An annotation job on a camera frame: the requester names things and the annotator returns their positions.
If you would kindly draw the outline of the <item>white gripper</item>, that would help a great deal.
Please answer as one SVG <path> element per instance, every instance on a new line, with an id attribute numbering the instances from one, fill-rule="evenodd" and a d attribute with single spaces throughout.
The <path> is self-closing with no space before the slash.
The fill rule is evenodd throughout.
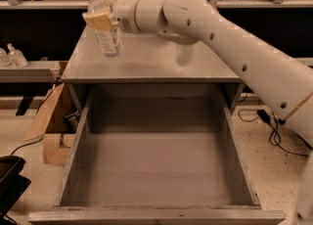
<path id="1" fill-rule="evenodd" d="M 114 30 L 117 26 L 125 33 L 137 34 L 140 28 L 136 21 L 136 10 L 140 0 L 113 0 L 112 12 L 100 10 L 93 13 L 83 13 L 82 18 L 92 28 Z"/>

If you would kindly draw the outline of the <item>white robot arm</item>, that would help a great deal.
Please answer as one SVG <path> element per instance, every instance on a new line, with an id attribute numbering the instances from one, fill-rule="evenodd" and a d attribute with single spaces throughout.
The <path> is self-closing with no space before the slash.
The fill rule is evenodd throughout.
<path id="1" fill-rule="evenodd" d="M 202 42 L 307 143 L 313 143 L 313 69 L 222 17 L 206 0 L 113 0 L 86 23 Z"/>

